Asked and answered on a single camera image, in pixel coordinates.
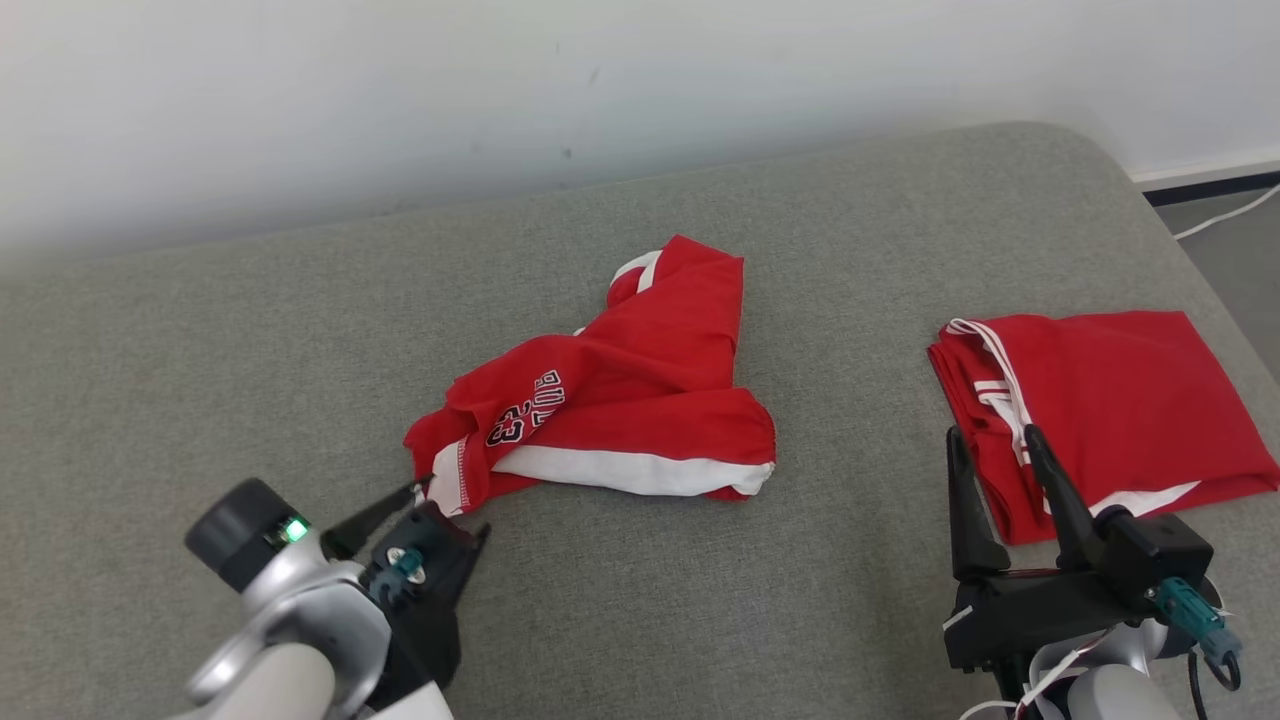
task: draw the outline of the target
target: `white cable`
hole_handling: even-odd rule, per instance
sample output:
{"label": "white cable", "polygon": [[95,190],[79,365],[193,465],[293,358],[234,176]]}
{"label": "white cable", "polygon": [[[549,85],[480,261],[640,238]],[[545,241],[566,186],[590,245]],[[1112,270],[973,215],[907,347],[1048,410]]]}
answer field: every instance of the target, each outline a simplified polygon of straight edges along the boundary
{"label": "white cable", "polygon": [[1053,680],[1057,680],[1062,675],[1062,673],[1066,673],[1066,670],[1071,665],[1074,665],[1075,661],[1079,660],[1082,655],[1084,655],[1085,652],[1089,652],[1091,650],[1098,647],[1098,644],[1101,644],[1102,641],[1107,635],[1110,635],[1111,630],[1114,630],[1114,629],[1115,629],[1114,626],[1112,628],[1107,628],[1107,630],[1105,633],[1102,633],[1101,635],[1098,635],[1098,637],[1096,637],[1096,638],[1085,642],[1080,647],[1078,647],[1078,648],[1073,650],[1071,652],[1066,653],[1066,657],[1064,657],[1061,661],[1059,661],[1059,664],[1055,665],[1052,670],[1050,670],[1048,673],[1046,673],[1044,676],[1042,676],[1039,679],[1039,682],[1036,683],[1036,687],[1033,687],[1032,689],[1027,691],[1027,694],[1024,694],[1021,697],[1021,700],[1019,700],[1018,702],[1007,702],[1007,701],[1002,701],[1002,700],[991,700],[991,701],[987,701],[987,702],[979,702],[978,705],[975,705],[975,706],[970,707],[969,710],[966,710],[965,714],[960,716],[960,720],[969,720],[969,717],[973,717],[974,712],[978,712],[979,710],[987,710],[988,707],[1012,707],[1014,708],[1014,720],[1018,720],[1018,717],[1021,716],[1023,711],[1027,710],[1030,706],[1030,703],[1036,702],[1036,698],[1038,698],[1039,696],[1042,696],[1044,693],[1044,691],[1047,691],[1048,687],[1053,684]]}
{"label": "white cable", "polygon": [[989,710],[992,707],[1018,707],[1018,703],[1009,702],[1005,700],[988,700],[987,702],[979,702],[978,705],[970,707],[969,710],[965,710],[964,715],[960,716],[960,720],[969,720],[970,717],[973,717],[974,712],[978,712],[980,710]]}
{"label": "white cable", "polygon": [[1249,202],[1244,208],[1238,208],[1235,210],[1231,210],[1230,213],[1219,215],[1216,218],[1210,218],[1210,219],[1204,220],[1203,223],[1196,225],[1194,228],[1192,228],[1189,231],[1183,231],[1183,232],[1175,234],[1174,240],[1181,240],[1184,237],[1190,237],[1190,236],[1198,233],[1199,231],[1202,231],[1202,229],[1204,229],[1204,228],[1207,228],[1210,225],[1216,225],[1217,223],[1221,223],[1222,220],[1230,220],[1231,218],[1234,218],[1236,215],[1243,215],[1243,214],[1248,213],[1249,210],[1257,208],[1258,205],[1262,205],[1263,202],[1266,202],[1267,199],[1270,199],[1272,195],[1275,195],[1277,190],[1280,190],[1280,184],[1272,187],[1262,197],[1258,197],[1257,200],[1254,200],[1253,202]]}

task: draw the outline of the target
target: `red fabric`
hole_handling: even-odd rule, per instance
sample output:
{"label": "red fabric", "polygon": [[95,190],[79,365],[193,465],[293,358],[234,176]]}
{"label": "red fabric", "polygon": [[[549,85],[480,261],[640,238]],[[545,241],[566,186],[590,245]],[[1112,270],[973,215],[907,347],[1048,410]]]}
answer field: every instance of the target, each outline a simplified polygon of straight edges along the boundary
{"label": "red fabric", "polygon": [[[1087,505],[1116,491],[1199,480],[1156,510],[1170,512],[1280,487],[1280,468],[1183,313],[1011,315],[983,324],[998,337],[1030,421]],[[996,357],[978,334],[947,328],[929,347],[1001,536],[1011,544],[1050,539],[1052,518],[1030,465],[1020,465],[1010,427],[974,388],[1009,379]]]}
{"label": "red fabric", "polygon": [[[607,309],[579,336],[536,337],[458,378],[445,406],[404,438],[417,475],[465,438],[461,511],[470,511],[538,483],[493,471],[524,446],[773,462],[773,421],[733,387],[742,259],[676,236],[637,292],[643,273],[611,283]],[[732,488],[708,495],[745,500]]]}

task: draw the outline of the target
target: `black baseboard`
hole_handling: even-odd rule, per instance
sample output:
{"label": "black baseboard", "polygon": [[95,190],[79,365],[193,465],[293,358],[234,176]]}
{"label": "black baseboard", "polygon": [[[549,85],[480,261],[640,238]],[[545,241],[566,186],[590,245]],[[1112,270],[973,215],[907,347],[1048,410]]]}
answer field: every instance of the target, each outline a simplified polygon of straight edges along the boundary
{"label": "black baseboard", "polygon": [[1143,195],[1147,197],[1147,202],[1151,202],[1153,208],[1160,208],[1161,205],[1187,202],[1188,200],[1201,200],[1203,197],[1217,197],[1219,195],[1233,195],[1235,192],[1271,188],[1277,184],[1280,184],[1280,170],[1274,173],[1244,176],[1243,178],[1228,178],[1225,181],[1152,190],[1151,192],[1143,192]]}

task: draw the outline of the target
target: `teal connector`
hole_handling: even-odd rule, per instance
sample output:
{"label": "teal connector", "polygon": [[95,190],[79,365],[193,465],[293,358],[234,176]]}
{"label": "teal connector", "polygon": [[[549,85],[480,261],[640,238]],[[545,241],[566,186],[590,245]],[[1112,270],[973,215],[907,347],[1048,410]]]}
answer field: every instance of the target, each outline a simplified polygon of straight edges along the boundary
{"label": "teal connector", "polygon": [[1166,578],[1156,592],[1156,605],[1169,616],[1169,621],[1181,628],[1199,643],[1204,659],[1212,665],[1222,665],[1228,652],[1240,656],[1244,644],[1217,610],[1181,578]]}

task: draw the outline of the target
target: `white baseboard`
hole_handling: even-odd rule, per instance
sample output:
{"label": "white baseboard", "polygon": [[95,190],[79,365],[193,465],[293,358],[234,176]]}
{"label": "white baseboard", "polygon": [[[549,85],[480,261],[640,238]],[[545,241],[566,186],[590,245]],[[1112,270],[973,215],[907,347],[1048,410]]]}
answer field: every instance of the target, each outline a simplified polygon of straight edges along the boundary
{"label": "white baseboard", "polygon": [[1166,170],[1129,173],[1129,177],[1140,192],[1151,192],[1152,190],[1242,178],[1276,170],[1280,170],[1280,149],[1271,149],[1268,152],[1251,152],[1248,158],[1236,156]]}

